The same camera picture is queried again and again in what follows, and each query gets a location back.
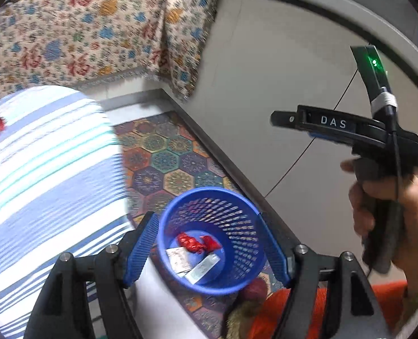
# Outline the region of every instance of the red fabric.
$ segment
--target red fabric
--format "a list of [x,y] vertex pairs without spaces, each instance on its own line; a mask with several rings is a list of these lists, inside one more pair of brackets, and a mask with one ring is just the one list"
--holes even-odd
[[[394,282],[372,287],[384,313],[385,320],[391,329],[396,326],[400,318],[402,312],[402,297],[405,287],[406,282]],[[267,298],[267,301],[264,303],[264,306],[251,326],[248,339],[269,339],[273,335],[289,296],[289,292],[289,289],[282,289]],[[319,337],[325,299],[326,289],[319,288],[317,290],[316,302],[312,313],[312,322],[309,327],[307,339],[318,339]]]

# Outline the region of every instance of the handheld controller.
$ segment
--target handheld controller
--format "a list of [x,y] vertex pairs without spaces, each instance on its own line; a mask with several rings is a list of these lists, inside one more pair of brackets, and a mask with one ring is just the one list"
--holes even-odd
[[299,105],[297,112],[275,111],[273,126],[307,131],[314,137],[352,147],[361,158],[354,163],[357,179],[396,176],[396,200],[366,197],[365,207],[375,227],[363,241],[363,261],[371,270],[386,274],[403,233],[402,206],[398,202],[402,177],[418,170],[418,135],[397,122],[397,102],[374,46],[351,47],[371,103],[372,119],[324,108]]

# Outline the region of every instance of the black gripper frame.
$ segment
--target black gripper frame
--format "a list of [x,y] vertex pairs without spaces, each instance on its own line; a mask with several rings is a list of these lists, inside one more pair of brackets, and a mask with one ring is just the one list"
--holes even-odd
[[41,289],[24,338],[95,339],[86,295],[86,282],[95,282],[107,337],[142,339],[123,292],[123,276],[126,259],[152,216],[146,213],[135,231],[97,255],[62,253]]
[[339,257],[318,255],[287,237],[280,223],[262,214],[278,248],[287,257],[291,289],[272,339],[305,339],[320,282],[327,284],[319,339],[390,338],[391,334],[366,275],[349,251]]

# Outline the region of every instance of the patterned rug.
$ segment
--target patterned rug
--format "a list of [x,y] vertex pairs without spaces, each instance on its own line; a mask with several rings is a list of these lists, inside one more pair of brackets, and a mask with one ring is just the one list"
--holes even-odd
[[[115,130],[124,150],[129,212],[134,226],[138,226],[146,211],[160,214],[173,198],[193,188],[219,186],[240,193],[175,112],[126,122]],[[167,273],[156,247],[151,258],[190,318],[208,338],[218,339],[223,314],[236,294],[215,297],[192,292]],[[267,283],[269,294],[282,288],[268,263],[259,276]]]

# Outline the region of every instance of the white paper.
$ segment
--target white paper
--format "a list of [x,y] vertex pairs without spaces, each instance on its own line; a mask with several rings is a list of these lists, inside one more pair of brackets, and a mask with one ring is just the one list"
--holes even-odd
[[186,275],[187,280],[191,284],[195,284],[202,277],[204,277],[207,272],[212,269],[219,261],[220,257],[218,257],[218,255],[215,253],[210,253]]
[[173,249],[167,249],[167,255],[170,259],[171,268],[176,274],[186,273],[192,269],[190,265],[187,250],[184,247],[175,247]]

